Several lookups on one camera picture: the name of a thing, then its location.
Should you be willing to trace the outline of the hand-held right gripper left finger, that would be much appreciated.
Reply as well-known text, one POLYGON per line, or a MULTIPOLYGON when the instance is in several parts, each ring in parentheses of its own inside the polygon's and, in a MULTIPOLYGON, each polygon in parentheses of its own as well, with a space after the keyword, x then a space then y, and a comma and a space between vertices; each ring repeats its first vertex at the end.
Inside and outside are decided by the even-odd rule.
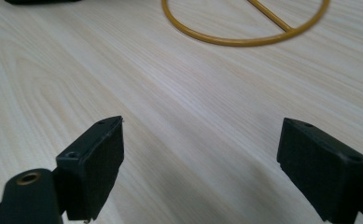
POLYGON ((56 157, 55 186, 60 210, 70 220, 100 214, 124 160, 123 118, 95 122, 56 157))

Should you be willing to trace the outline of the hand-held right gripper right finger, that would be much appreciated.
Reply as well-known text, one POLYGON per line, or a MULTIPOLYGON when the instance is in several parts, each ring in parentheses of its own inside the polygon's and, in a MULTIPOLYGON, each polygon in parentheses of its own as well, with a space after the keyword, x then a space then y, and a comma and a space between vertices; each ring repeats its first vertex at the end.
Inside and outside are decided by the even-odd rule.
POLYGON ((324 221, 363 214, 363 154, 314 125, 285 118, 277 161, 324 221))

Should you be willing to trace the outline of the black flat object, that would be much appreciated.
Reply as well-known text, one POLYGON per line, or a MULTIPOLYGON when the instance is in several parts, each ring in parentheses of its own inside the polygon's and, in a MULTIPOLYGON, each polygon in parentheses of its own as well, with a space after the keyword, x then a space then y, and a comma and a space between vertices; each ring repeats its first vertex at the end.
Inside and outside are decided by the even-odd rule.
POLYGON ((41 5, 41 4, 58 4, 58 3, 68 3, 68 2, 78 2, 81 0, 5 0, 11 5, 41 5))

